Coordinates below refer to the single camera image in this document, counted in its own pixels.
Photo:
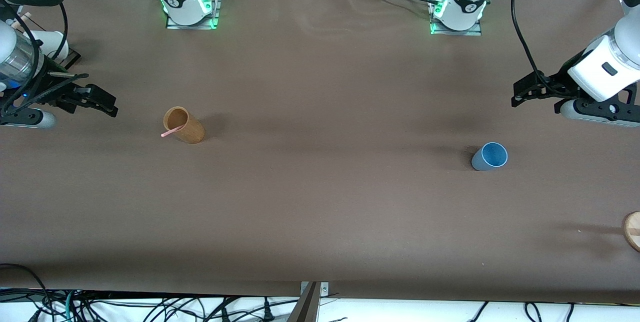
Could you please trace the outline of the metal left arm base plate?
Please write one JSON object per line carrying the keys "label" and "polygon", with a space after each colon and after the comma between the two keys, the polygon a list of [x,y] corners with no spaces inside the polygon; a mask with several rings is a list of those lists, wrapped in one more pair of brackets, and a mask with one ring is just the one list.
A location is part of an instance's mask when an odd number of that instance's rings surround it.
{"label": "metal left arm base plate", "polygon": [[478,19],[471,28],[464,31],[457,31],[447,27],[442,20],[438,18],[445,9],[447,0],[428,0],[435,1],[435,4],[429,6],[430,34],[432,35],[457,35],[457,36],[481,36],[482,27]]}

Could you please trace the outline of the white cup with print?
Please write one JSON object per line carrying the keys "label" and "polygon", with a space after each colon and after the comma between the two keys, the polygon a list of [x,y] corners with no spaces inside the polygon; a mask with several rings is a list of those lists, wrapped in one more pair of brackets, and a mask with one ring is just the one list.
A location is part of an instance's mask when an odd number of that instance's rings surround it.
{"label": "white cup with print", "polygon": [[70,48],[68,41],[65,41],[62,44],[62,48],[57,54],[57,57],[54,58],[55,53],[57,52],[63,41],[64,34],[62,34],[62,32],[32,31],[31,33],[36,41],[42,42],[42,45],[39,48],[41,52],[44,53],[44,55],[46,55],[47,57],[59,61],[62,61],[68,57]]}

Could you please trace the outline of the round wooden disc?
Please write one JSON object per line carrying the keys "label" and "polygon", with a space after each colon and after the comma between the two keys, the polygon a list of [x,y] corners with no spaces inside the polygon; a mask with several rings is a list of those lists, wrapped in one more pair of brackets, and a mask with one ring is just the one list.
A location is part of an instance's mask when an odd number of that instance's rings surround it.
{"label": "round wooden disc", "polygon": [[627,214],[622,221],[622,233],[627,244],[640,253],[640,211]]}

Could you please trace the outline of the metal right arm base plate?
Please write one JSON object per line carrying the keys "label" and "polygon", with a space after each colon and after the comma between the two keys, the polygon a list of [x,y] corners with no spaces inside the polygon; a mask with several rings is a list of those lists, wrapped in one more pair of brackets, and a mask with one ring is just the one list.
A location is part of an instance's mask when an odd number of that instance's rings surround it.
{"label": "metal right arm base plate", "polygon": [[178,25],[166,14],[166,29],[169,30],[216,30],[220,18],[222,0],[201,0],[206,9],[204,18],[194,25]]}

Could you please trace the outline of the blue cup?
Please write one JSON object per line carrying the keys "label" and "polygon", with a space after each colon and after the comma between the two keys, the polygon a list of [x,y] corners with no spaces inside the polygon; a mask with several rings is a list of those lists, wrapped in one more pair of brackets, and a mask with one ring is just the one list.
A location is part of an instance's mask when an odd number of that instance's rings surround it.
{"label": "blue cup", "polygon": [[476,171],[490,171],[501,168],[509,160],[505,146],[497,142],[484,144],[471,158],[471,166]]}

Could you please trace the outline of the brown bamboo cup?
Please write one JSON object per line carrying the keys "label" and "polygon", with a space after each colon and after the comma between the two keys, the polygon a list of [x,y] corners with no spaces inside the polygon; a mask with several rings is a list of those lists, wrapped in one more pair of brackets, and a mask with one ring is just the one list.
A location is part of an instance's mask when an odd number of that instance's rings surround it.
{"label": "brown bamboo cup", "polygon": [[199,119],[184,107],[170,108],[163,117],[163,126],[166,131],[182,125],[181,130],[171,135],[188,144],[198,144],[205,139],[206,131]]}

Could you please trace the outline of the metal table bracket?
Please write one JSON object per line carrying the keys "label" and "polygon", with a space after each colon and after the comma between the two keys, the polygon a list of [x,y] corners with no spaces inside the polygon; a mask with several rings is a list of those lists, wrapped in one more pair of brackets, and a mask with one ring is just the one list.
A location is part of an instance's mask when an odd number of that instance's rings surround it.
{"label": "metal table bracket", "polygon": [[321,298],[328,296],[328,281],[303,281],[301,296],[286,322],[317,322]]}

